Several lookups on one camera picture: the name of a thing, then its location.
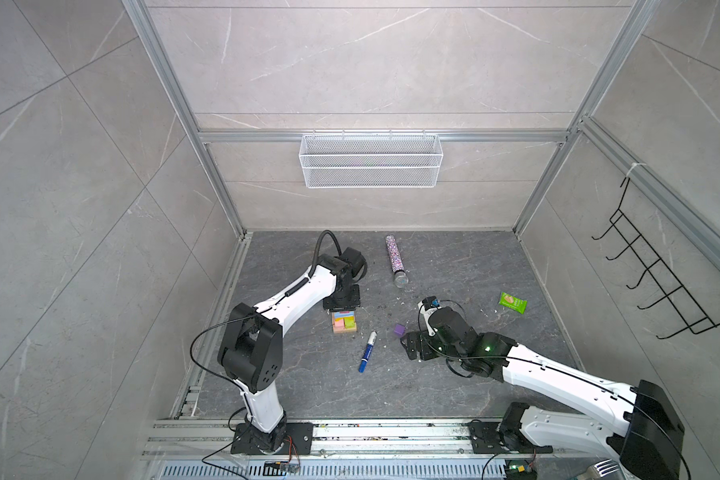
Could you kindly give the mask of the blue white marker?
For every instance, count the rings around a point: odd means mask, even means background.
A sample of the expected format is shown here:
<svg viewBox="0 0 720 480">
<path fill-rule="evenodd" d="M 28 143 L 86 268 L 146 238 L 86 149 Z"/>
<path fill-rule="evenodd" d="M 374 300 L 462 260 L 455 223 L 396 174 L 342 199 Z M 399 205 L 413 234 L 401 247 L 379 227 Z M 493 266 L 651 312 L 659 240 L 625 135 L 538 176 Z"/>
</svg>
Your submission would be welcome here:
<svg viewBox="0 0 720 480">
<path fill-rule="evenodd" d="M 360 360 L 360 364 L 359 364 L 359 366 L 358 366 L 358 372 L 359 372 L 359 373 L 364 373 L 364 372 L 365 372 L 365 370 L 366 370 L 366 368 L 367 368 L 367 365 L 368 365 L 368 363 L 369 363 L 369 360 L 370 360 L 370 357 L 371 357 L 371 354 L 372 354 L 372 351 L 373 351 L 373 348 L 374 348 L 376 339 L 377 339 L 377 332 L 376 332 L 376 331 L 372 331 L 372 332 L 370 333 L 370 335 L 369 335 L 369 338 L 368 338 L 368 341 L 367 341 L 367 343 L 366 343 L 366 346 L 365 346 L 363 355 L 362 355 L 361 360 Z"/>
</svg>

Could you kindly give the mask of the light blue block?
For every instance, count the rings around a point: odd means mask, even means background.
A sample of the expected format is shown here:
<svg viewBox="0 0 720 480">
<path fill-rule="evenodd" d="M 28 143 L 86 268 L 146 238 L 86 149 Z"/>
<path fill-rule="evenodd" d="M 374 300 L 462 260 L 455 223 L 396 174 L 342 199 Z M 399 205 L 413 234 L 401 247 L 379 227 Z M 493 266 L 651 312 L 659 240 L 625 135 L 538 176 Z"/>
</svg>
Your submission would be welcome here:
<svg viewBox="0 0 720 480">
<path fill-rule="evenodd" d="M 338 311 L 332 312 L 331 315 L 334 320 L 340 318 L 355 318 L 355 311 Z"/>
</svg>

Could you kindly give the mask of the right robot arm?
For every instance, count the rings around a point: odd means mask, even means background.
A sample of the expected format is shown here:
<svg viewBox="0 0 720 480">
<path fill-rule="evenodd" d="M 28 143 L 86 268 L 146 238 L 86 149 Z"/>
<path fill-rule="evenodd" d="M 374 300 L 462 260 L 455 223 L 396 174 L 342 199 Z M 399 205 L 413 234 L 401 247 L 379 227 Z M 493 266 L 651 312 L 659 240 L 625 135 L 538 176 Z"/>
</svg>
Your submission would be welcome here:
<svg viewBox="0 0 720 480">
<path fill-rule="evenodd" d="M 543 412 L 523 402 L 506 411 L 497 433 L 510 451 L 562 447 L 617 461 L 638 479 L 692 476 L 682 447 L 685 427 L 664 389 L 589 375 L 496 332 L 477 332 L 434 297 L 420 302 L 418 330 L 403 334 L 412 360 L 445 360 L 462 378 L 491 378 L 567 407 Z"/>
</svg>

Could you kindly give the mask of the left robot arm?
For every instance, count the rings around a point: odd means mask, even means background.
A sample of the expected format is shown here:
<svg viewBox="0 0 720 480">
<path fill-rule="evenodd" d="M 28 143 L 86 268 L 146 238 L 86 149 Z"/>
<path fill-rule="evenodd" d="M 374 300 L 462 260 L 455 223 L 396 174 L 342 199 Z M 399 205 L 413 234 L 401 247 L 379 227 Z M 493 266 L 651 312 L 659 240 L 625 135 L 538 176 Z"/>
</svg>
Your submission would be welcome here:
<svg viewBox="0 0 720 480">
<path fill-rule="evenodd" d="M 359 307 L 358 282 L 366 272 L 367 261 L 354 248 L 338 256 L 321 254 L 315 265 L 269 299 L 233 308 L 217 362 L 241 390 L 247 419 L 256 430 L 270 434 L 286 417 L 275 380 L 282 371 L 288 330 L 317 304 L 329 311 Z"/>
</svg>

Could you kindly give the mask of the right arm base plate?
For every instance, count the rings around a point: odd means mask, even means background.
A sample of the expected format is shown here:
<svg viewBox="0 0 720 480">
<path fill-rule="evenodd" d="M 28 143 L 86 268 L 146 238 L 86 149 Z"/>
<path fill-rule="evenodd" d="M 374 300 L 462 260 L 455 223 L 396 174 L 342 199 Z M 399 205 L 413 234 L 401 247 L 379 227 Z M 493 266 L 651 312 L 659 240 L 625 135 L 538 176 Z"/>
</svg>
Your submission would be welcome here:
<svg viewBox="0 0 720 480">
<path fill-rule="evenodd" d="M 552 446 L 532 443 L 519 430 L 503 427 L 500 422 L 472 420 L 466 424 L 468 439 L 475 454 L 520 453 L 551 454 Z"/>
</svg>

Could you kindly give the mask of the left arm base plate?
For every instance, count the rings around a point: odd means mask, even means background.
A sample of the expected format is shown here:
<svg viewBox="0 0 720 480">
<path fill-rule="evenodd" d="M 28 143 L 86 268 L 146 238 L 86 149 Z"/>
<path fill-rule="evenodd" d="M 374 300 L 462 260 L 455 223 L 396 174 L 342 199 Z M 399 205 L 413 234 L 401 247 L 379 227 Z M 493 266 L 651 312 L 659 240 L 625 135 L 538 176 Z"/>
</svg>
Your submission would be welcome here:
<svg viewBox="0 0 720 480">
<path fill-rule="evenodd" d="M 235 427 L 232 454 L 247 455 L 307 455 L 311 452 L 314 438 L 313 423 L 280 423 L 270 433 L 265 433 L 247 423 Z"/>
</svg>

